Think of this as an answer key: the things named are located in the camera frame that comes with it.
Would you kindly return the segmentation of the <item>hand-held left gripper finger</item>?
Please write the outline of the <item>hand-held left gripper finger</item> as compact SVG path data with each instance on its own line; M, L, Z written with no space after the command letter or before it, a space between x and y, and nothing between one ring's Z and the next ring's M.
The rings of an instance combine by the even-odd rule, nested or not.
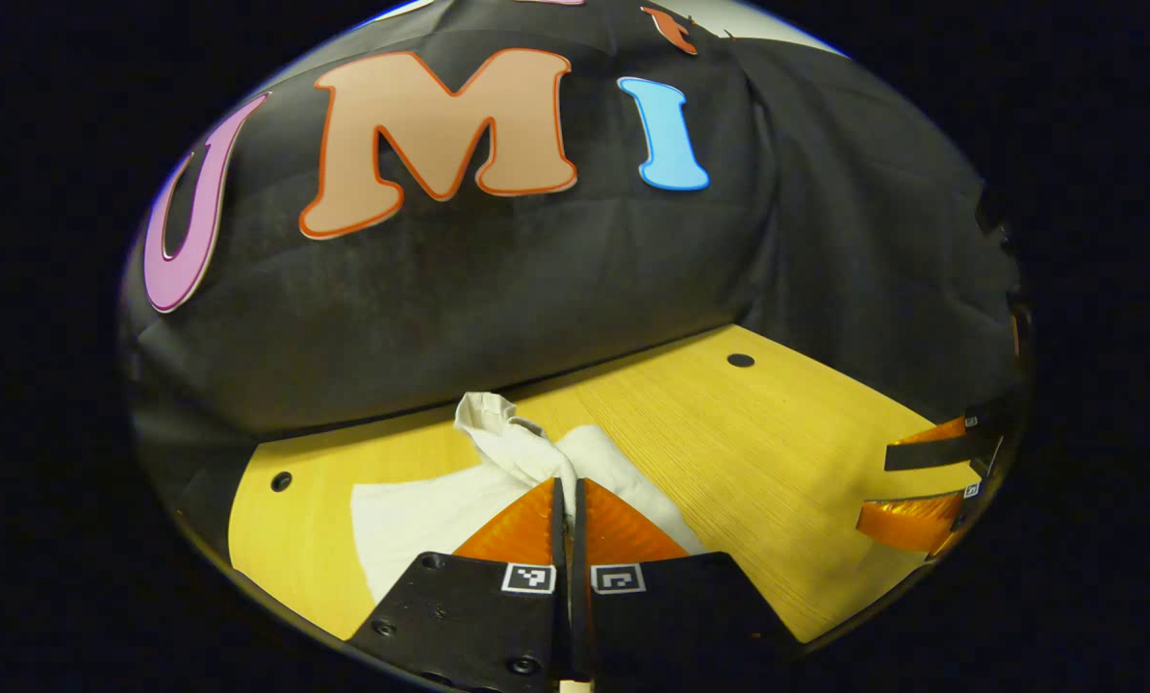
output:
M565 502L549 479L454 552L417 553L350 646L469 692L555 692L567 586Z
M777 684L796 637L724 552L692 553L578 480L572 644L593 684Z

